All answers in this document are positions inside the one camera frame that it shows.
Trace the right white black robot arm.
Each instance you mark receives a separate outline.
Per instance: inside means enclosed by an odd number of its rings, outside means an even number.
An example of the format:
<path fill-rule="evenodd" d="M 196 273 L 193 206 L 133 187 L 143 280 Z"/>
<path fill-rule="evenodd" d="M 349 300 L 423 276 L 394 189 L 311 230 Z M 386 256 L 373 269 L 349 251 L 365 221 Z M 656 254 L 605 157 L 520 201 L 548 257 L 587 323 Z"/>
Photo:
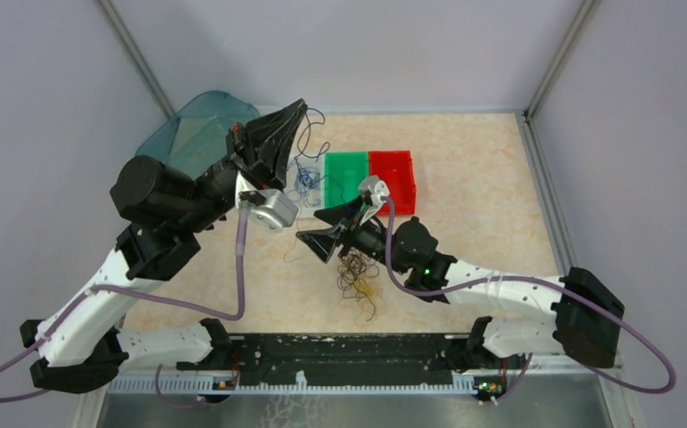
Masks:
<path fill-rule="evenodd" d="M 517 354 L 564 354 L 590 367 L 615 365 L 625 307 L 589 270 L 522 276 L 479 267 L 438 250 L 416 217 L 395 226 L 367 219 L 363 201 L 318 210 L 327 227 L 296 238 L 323 262 L 355 250 L 382 264 L 400 288 L 425 302 L 500 311 L 480 316 L 468 335 L 468 357 L 479 367 Z"/>

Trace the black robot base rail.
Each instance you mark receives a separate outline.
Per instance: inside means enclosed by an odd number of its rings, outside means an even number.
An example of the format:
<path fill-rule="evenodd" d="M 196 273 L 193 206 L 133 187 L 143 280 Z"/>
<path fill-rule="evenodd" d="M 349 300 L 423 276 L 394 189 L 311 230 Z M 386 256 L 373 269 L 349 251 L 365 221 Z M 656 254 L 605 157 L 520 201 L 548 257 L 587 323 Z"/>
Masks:
<path fill-rule="evenodd" d="M 285 386 L 303 373 L 315 387 L 449 385 L 480 369 L 519 369 L 520 356 L 498 358 L 465 334 L 227 333 L 203 320 L 218 341 L 206 358 L 178 362 L 180 371 L 231 370 L 241 386 Z"/>

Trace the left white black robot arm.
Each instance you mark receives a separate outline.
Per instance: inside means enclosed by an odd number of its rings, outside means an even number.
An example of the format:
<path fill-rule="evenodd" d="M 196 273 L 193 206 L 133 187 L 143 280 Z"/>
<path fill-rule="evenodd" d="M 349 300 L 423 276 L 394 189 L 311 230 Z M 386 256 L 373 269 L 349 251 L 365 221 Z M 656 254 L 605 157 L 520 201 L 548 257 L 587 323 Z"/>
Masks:
<path fill-rule="evenodd" d="M 42 390 L 85 393 L 120 373 L 156 366 L 180 370 L 230 369 L 236 353 L 224 324 L 233 314 L 203 309 L 195 325 L 140 332 L 118 321 L 138 300 L 156 300 L 200 250 L 196 236 L 238 213 L 235 270 L 237 296 L 245 296 L 244 252 L 254 222 L 271 233 L 290 227 L 297 206 L 286 196 L 286 172 L 308 106 L 297 100 L 244 124 L 226 136 L 226 154 L 199 177 L 146 155 L 129 160 L 111 189 L 128 221 L 102 266 L 60 311 L 21 326 L 25 348 L 39 357 L 29 369 Z"/>

